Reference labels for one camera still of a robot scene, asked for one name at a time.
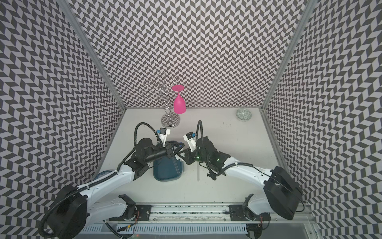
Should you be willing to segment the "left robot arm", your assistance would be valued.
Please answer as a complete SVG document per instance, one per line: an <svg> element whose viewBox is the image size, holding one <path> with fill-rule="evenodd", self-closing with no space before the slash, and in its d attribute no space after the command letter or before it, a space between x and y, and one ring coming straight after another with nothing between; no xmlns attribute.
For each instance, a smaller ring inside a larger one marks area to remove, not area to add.
<svg viewBox="0 0 382 239"><path fill-rule="evenodd" d="M90 183L77 187L65 186L57 194L48 212L43 216L38 232L44 238L72 239L83 228L110 218L137 220L136 203L126 194L100 203L99 199L113 190L141 177L153 161L173 158L184 148L182 142L161 139L154 145L143 138L118 164L117 169Z"/></svg>

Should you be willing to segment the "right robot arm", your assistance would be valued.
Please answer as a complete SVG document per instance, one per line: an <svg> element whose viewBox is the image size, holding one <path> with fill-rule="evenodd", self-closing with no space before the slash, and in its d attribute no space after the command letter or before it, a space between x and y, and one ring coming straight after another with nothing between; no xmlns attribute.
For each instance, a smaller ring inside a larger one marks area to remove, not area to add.
<svg viewBox="0 0 382 239"><path fill-rule="evenodd" d="M241 206L245 219L254 221L264 218L268 213L292 220L297 208L302 203L303 192L288 172L282 167L274 169L255 167L241 162L233 156L218 151L207 136L197 138L189 132L184 135L189 148L179 152L179 157L186 164L205 163L207 176L216 180L219 176L230 176L258 186L260 194L250 194Z"/></svg>

